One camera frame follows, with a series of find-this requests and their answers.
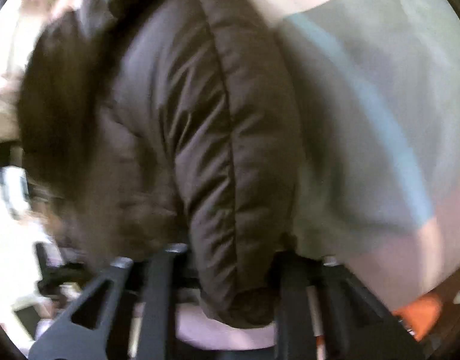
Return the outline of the dark brown puffer jacket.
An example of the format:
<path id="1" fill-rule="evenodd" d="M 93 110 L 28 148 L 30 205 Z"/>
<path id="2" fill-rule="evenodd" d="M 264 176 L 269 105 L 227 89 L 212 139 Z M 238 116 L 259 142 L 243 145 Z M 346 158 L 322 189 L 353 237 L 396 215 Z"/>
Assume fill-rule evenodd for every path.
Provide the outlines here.
<path id="1" fill-rule="evenodd" d="M 249 0 L 83 0 L 41 33 L 16 108 L 23 165 L 91 267 L 186 243 L 209 318 L 271 322 L 302 142 Z"/>

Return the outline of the pastel plaid bed sheet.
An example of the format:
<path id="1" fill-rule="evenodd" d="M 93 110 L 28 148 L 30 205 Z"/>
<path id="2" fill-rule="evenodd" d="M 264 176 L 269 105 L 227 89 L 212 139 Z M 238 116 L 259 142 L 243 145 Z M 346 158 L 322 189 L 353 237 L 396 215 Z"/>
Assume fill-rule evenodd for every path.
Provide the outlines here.
<path id="1" fill-rule="evenodd" d="M 460 267 L 460 17 L 450 0 L 197 0 L 211 96 L 175 178 L 202 279 L 178 336 L 256 350 L 274 252 L 346 264 L 412 325 Z"/>

